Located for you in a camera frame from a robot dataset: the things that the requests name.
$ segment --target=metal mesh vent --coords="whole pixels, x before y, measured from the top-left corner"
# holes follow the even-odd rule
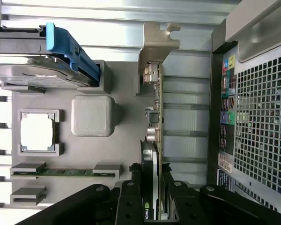
[[[281,194],[281,57],[237,81],[234,167]]]
[[[235,181],[235,185],[238,186],[240,189],[242,189],[244,192],[246,192],[248,195],[250,195],[252,198],[254,198],[257,202],[260,204],[266,206],[267,208],[271,210],[278,211],[276,207],[274,207],[272,204],[265,201],[263,198],[261,198],[259,195],[252,192],[250,189],[239,183],[238,181]]]

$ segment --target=circuit board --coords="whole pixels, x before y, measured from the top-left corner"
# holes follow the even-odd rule
[[[12,177],[115,177],[113,173],[93,173],[91,169],[41,169],[37,172],[14,172]]]

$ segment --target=blue drive bracket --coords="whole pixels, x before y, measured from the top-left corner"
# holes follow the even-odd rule
[[[90,78],[100,81],[100,67],[85,53],[69,31],[55,27],[52,22],[46,24],[46,48],[52,53],[63,54],[69,58],[70,68],[75,72],[80,68]]]

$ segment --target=white label sticker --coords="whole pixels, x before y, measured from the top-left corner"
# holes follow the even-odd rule
[[[228,172],[232,172],[232,159],[219,153],[218,165]]]

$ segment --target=metal bracket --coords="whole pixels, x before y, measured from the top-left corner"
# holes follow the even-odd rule
[[[179,40],[170,38],[172,31],[179,31],[181,27],[174,23],[169,23],[166,30],[160,30],[159,23],[144,23],[144,47],[139,53],[139,75],[143,75],[148,63],[163,61],[173,49],[180,47]]]

